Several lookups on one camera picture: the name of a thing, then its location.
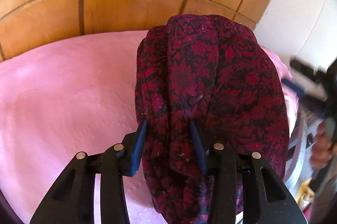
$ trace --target metal rivet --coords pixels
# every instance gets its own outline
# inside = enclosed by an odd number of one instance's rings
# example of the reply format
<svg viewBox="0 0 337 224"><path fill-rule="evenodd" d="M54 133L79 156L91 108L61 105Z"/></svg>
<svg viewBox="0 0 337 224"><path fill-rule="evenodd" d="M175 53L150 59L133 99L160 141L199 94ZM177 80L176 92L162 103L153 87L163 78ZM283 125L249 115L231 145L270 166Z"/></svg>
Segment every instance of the metal rivet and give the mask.
<svg viewBox="0 0 337 224"><path fill-rule="evenodd" d="M119 143L114 146L115 151L122 151L124 149L124 145Z"/></svg>
<svg viewBox="0 0 337 224"><path fill-rule="evenodd" d="M253 152L252 153L252 157L255 159L260 159L261 158L261 154L259 152Z"/></svg>
<svg viewBox="0 0 337 224"><path fill-rule="evenodd" d="M76 158L77 159L82 159L82 158L85 158L85 153L84 152L79 152L76 154Z"/></svg>
<svg viewBox="0 0 337 224"><path fill-rule="evenodd" d="M221 143L215 143L214 144L214 149L216 149L216 150L222 150L223 149L223 145Z"/></svg>

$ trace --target dark red garment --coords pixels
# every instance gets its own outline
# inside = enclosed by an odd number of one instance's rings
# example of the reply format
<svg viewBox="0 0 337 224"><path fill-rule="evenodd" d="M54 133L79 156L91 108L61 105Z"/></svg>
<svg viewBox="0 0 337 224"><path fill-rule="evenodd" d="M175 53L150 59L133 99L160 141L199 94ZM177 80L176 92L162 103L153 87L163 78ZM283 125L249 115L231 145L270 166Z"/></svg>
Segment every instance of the dark red garment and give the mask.
<svg viewBox="0 0 337 224"><path fill-rule="evenodd" d="M241 154L261 153L284 176L289 127L274 64L247 27L218 15L177 15L137 52L135 105L148 133L143 170L169 224L206 223L213 177L202 176L189 121ZM238 177L237 213L242 211Z"/></svg>

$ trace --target folded fabric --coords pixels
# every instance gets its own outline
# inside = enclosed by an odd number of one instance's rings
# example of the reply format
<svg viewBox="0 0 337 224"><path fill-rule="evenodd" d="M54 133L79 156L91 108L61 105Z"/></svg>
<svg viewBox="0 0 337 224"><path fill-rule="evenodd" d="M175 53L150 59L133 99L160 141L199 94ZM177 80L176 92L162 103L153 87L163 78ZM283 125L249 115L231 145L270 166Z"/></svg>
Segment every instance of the folded fabric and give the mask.
<svg viewBox="0 0 337 224"><path fill-rule="evenodd" d="M191 118L225 147L261 153L284 176L289 127L281 84L243 25L218 15L177 15L152 28L137 52L135 106L138 122L148 121L144 177L169 224L208 218L214 178L198 169Z"/></svg>

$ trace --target folded clothing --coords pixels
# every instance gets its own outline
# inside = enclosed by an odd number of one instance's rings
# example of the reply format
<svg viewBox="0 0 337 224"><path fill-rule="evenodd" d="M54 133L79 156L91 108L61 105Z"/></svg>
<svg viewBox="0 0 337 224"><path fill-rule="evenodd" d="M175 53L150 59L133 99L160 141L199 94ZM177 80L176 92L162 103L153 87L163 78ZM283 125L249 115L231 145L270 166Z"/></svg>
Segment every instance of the folded clothing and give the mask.
<svg viewBox="0 0 337 224"><path fill-rule="evenodd" d="M281 84L243 25L218 15L177 15L152 28L137 52L135 105L138 122L148 121L144 177L169 224L207 222L214 178L198 169L191 118L225 147L261 153L284 176L289 127Z"/></svg>

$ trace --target pink bed sheet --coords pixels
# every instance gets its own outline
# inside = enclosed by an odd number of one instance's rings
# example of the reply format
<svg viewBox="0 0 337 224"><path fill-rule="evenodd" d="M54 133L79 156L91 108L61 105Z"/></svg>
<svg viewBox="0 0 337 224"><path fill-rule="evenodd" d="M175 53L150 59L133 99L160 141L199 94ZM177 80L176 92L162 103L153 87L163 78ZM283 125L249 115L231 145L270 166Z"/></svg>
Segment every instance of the pink bed sheet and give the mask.
<svg viewBox="0 0 337 224"><path fill-rule="evenodd" d="M76 37L0 64L0 188L24 223L76 152L101 153L136 130L136 50L146 33ZM279 75L291 78L265 50ZM289 90L284 94L291 129L297 100ZM131 224L165 223L152 206L141 169L124 178L124 187ZM99 177L95 223L100 223Z"/></svg>

